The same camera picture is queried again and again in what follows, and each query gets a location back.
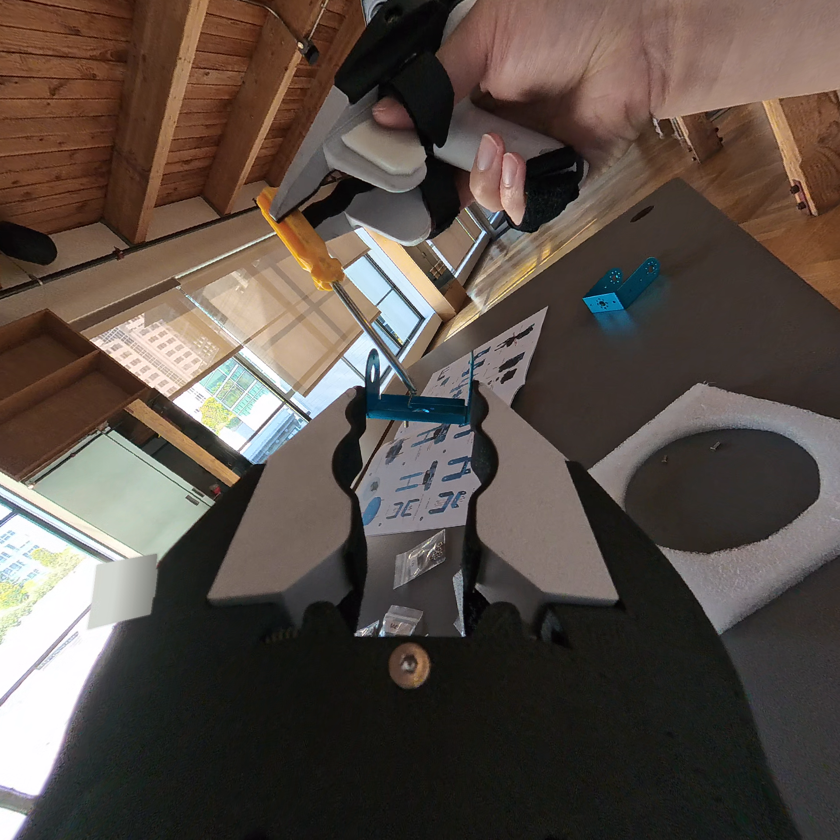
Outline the large window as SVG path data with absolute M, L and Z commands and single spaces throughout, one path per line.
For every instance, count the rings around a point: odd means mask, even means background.
M 263 463 L 341 392 L 361 385 L 362 335 L 301 395 L 181 289 L 108 320 L 89 339 L 152 389 L 154 413 L 228 469 Z M 2 830 L 42 790 L 95 656 L 56 654 L 85 636 L 96 568 L 165 552 L 226 483 L 154 433 L 135 441 L 121 412 L 40 471 L 2 490 Z

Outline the large beige roller blind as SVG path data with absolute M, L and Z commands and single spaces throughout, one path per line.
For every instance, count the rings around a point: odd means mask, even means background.
M 362 335 L 340 298 L 315 288 L 273 234 L 196 270 L 181 289 L 302 396 Z

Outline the blue metal U bracket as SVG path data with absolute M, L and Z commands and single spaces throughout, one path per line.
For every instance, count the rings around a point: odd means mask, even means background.
M 381 392 L 381 366 L 377 350 L 369 352 L 365 376 L 365 414 L 369 419 L 391 422 L 469 424 L 472 391 L 466 401 L 422 395 L 393 395 Z

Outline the printed assembly instruction sheet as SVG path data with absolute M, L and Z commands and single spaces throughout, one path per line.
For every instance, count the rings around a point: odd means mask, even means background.
M 548 309 L 437 371 L 424 396 L 465 400 L 469 381 L 486 385 L 505 404 L 524 385 Z M 368 538 L 462 526 L 480 486 L 471 465 L 474 435 L 465 423 L 398 424 L 368 468 L 357 495 Z

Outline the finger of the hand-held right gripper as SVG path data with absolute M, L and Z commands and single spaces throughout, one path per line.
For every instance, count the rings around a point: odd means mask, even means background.
M 419 188 L 387 192 L 340 172 L 303 176 L 303 215 L 327 242 L 366 228 L 398 244 L 414 246 L 433 232 Z
M 342 142 L 344 133 L 371 116 L 378 88 L 351 104 L 332 87 L 289 171 L 270 201 L 279 222 L 300 211 L 310 222 L 381 222 L 382 189 L 370 183 L 372 165 Z

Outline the yellow handled screwdriver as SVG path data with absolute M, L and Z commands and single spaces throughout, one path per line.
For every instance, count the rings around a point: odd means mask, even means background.
M 386 357 L 394 373 L 406 387 L 407 398 L 412 399 L 416 395 L 414 383 L 403 369 L 401 362 L 382 341 L 370 321 L 345 290 L 343 282 L 346 276 L 340 261 L 331 256 L 324 240 L 300 211 L 292 211 L 279 222 L 273 218 L 270 209 L 276 194 L 276 187 L 267 186 L 262 190 L 255 200 L 260 212 L 299 266 L 310 274 L 315 287 L 321 291 L 333 291 L 339 297 L 354 320 Z

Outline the dark desk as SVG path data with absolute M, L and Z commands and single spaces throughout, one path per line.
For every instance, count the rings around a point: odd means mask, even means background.
M 651 257 L 632 305 L 589 312 L 605 273 Z M 543 306 L 513 405 L 583 467 L 700 382 L 838 418 L 838 310 L 680 180 L 432 351 L 422 382 Z M 389 690 L 397 739 L 370 740 L 332 838 L 838 838 L 838 551 L 720 637 L 573 477 L 623 602 L 555 607 L 549 640 L 491 607 L 488 635 L 434 641 L 434 729 L 408 741 L 426 691 Z

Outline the wooden wall shelf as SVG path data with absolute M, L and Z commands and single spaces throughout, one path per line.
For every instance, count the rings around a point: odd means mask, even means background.
M 25 480 L 151 388 L 50 310 L 1 328 L 1 469 Z

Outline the blue perforated metal bracket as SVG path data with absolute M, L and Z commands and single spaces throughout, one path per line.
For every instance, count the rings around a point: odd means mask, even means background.
M 582 298 L 584 305 L 593 314 L 626 310 L 658 278 L 660 263 L 656 258 L 647 258 L 629 276 L 618 268 L 611 269 L 599 279 Z

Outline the person's right forearm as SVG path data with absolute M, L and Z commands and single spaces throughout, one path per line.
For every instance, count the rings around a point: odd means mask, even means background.
M 838 1 L 650 2 L 645 27 L 656 118 L 839 86 Z

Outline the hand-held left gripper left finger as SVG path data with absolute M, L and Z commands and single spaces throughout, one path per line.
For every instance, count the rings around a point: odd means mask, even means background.
M 207 594 L 210 604 L 271 604 L 295 627 L 309 608 L 331 604 L 354 635 L 368 569 L 353 491 L 365 428 L 364 389 L 352 387 L 268 458 Z

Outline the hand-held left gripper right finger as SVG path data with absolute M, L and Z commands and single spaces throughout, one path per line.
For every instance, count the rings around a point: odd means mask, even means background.
M 515 606 L 533 632 L 551 605 L 617 604 L 569 460 L 488 386 L 472 384 L 470 401 L 479 488 L 464 537 L 467 634 L 493 603 Z

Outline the person's right hand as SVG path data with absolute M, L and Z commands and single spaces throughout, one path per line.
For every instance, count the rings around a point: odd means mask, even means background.
M 614 165 L 667 98 L 669 2 L 478 1 L 436 53 L 455 101 Z

